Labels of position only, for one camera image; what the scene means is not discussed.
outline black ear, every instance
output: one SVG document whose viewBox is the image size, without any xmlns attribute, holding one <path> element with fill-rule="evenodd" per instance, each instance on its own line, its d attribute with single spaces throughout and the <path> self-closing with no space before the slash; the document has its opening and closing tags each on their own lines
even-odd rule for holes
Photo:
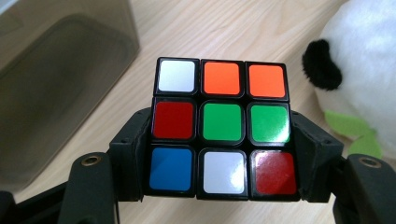
<svg viewBox="0 0 396 224">
<path fill-rule="evenodd" d="M 314 86 L 332 91 L 341 84 L 343 76 L 330 58 L 329 49 L 329 43 L 324 39 L 311 42 L 303 55 L 303 68 Z"/>
</svg>

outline wooden surface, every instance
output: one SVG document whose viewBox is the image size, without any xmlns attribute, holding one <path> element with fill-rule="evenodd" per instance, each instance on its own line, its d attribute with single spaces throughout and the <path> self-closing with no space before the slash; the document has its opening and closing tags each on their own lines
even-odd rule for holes
<svg viewBox="0 0 396 224">
<path fill-rule="evenodd" d="M 141 51 L 126 74 L 93 111 L 21 202 L 67 180 L 81 155 L 106 151 L 132 114 L 150 106 L 160 56 L 285 63 L 291 109 L 328 130 L 301 57 L 343 1 L 133 0 Z M 211 202 L 145 197 L 121 203 L 121 223 L 334 223 L 326 204 Z"/>
</svg>

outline rubik's cube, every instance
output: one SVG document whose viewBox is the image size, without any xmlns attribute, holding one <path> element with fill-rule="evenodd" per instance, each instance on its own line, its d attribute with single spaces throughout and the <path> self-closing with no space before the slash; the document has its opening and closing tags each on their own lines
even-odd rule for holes
<svg viewBox="0 0 396 224">
<path fill-rule="evenodd" d="M 145 194 L 298 201 L 286 66 L 159 58 Z"/>
</svg>

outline orange sticker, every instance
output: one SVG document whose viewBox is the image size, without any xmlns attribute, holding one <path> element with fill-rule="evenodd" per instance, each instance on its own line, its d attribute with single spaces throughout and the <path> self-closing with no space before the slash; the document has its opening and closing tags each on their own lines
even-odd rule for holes
<svg viewBox="0 0 396 224">
<path fill-rule="evenodd" d="M 240 90 L 236 63 L 205 63 L 204 91 L 208 94 L 237 95 Z"/>
<path fill-rule="evenodd" d="M 250 94 L 255 97 L 285 97 L 283 69 L 277 65 L 254 64 L 248 69 Z"/>
</svg>

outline black holder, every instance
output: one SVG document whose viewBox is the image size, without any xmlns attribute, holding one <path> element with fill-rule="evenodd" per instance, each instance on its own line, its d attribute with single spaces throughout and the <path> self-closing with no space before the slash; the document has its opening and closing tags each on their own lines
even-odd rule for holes
<svg viewBox="0 0 396 224">
<path fill-rule="evenodd" d="M 310 203 L 336 196 L 336 223 L 393 223 L 396 173 L 384 161 L 341 156 L 343 144 L 291 111 L 299 193 Z M 78 158 L 69 180 L 22 203 L 0 191 L 0 223 L 119 223 L 118 202 L 143 200 L 144 158 L 150 108 L 136 112 L 110 142 L 107 153 Z"/>
</svg>

